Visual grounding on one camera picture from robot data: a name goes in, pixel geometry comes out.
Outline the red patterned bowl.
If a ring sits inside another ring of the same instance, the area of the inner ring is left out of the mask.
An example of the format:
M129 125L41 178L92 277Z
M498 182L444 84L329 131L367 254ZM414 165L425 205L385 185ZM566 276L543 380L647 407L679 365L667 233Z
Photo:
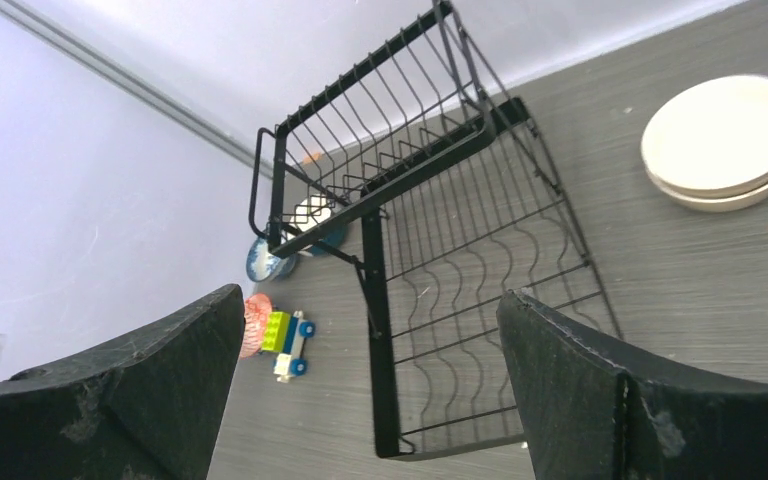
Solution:
M273 303L264 293L256 293L244 301L244 332L239 353L240 359L257 354L261 350Z

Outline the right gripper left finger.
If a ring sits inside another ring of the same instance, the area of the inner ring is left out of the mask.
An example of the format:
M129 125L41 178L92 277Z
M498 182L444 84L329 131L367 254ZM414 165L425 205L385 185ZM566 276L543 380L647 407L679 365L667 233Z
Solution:
M244 330L236 284L0 381L0 479L203 479Z

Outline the yellow blue toy block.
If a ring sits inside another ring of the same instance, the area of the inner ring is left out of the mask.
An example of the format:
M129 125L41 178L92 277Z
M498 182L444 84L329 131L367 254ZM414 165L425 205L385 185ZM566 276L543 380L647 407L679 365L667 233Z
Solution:
M314 322L304 317L301 310L290 314L273 311L269 314L260 350L275 353L273 374L280 383L303 376L308 362L303 356L305 342L316 334Z

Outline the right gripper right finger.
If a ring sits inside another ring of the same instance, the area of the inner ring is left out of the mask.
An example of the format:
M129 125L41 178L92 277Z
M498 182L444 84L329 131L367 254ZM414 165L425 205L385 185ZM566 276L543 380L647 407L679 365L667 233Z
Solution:
M698 369L521 290L497 309L539 479L768 479L768 384Z

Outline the black wire dish rack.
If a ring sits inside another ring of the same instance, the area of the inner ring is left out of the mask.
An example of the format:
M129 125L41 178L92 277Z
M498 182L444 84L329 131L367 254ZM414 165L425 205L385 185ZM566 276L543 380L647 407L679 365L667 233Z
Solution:
M515 442L522 427L496 309L524 289L621 335L534 115L456 7L436 1L272 128L269 250L320 250L358 280L375 454L420 460ZM299 231L312 195L341 209ZM335 248L323 242L347 227Z

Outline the dark teal bowl white foot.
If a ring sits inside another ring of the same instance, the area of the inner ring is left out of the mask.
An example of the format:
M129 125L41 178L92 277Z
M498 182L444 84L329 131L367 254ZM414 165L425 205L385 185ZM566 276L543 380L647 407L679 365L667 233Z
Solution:
M287 222L299 231L307 231L324 223L341 209L335 201L325 196L312 195L296 205L295 210L288 216ZM347 227L342 226L329 233L323 242L331 247L339 248L345 241Z

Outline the blue white patterned bowl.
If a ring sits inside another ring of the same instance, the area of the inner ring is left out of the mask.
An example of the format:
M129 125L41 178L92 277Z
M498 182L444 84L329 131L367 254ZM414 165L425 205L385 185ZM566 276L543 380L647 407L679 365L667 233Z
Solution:
M287 258L269 252L267 241L258 237L251 245L246 259L246 274L254 283L278 281L290 276L298 261L293 254Z

